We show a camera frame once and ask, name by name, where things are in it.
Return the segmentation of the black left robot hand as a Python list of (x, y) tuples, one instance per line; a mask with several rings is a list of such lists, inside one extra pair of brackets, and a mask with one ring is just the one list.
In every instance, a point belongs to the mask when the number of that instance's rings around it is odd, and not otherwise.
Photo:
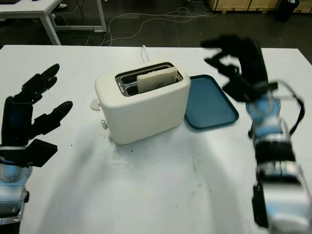
[(35, 74), (22, 85), (18, 94), (6, 98), (2, 116), (2, 146), (26, 146), (29, 140), (46, 135), (60, 126), (73, 107), (72, 101), (65, 101), (51, 113), (32, 119), (33, 105), (56, 84), (59, 69), (60, 65), (56, 63), (43, 73)]

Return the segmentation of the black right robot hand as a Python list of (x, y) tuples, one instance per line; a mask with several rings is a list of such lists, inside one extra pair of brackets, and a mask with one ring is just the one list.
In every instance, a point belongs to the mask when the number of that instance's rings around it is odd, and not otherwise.
[(216, 49), (221, 52), (204, 61), (216, 68), (219, 73), (232, 79), (236, 71), (233, 65), (221, 63), (221, 59), (226, 56), (235, 57), (239, 60), (241, 76), (251, 85), (261, 82), (268, 82), (268, 75), (262, 50), (251, 38), (240, 38), (237, 35), (221, 35), (214, 39), (206, 39), (200, 43), (202, 48)]

